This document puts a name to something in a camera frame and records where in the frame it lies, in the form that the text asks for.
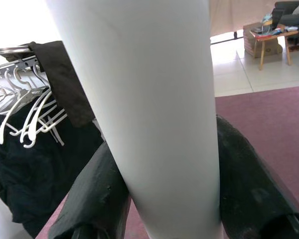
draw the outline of purple carpet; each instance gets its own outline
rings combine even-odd
[[[299,87],[216,98],[217,113],[247,137],[299,202]],[[49,225],[38,239],[47,239]],[[131,204],[125,239],[149,239]]]

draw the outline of white wall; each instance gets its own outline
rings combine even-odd
[[[55,40],[60,40],[60,35],[42,0],[0,0],[0,48]],[[9,209],[0,200],[0,239],[31,238],[22,225],[11,219]]]

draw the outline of black armrest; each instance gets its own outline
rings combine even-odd
[[[275,3],[275,8],[282,8],[285,10],[284,15],[292,14],[299,6],[299,1],[278,1]]]

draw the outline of white tiled floor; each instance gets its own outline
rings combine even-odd
[[[291,52],[293,64],[286,59],[285,42],[282,55],[267,56],[262,71],[260,59],[245,52],[244,39],[211,45],[215,96],[230,96],[299,86],[299,51]]]

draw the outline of white column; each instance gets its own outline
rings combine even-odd
[[[208,0],[46,0],[152,239],[218,239]]]

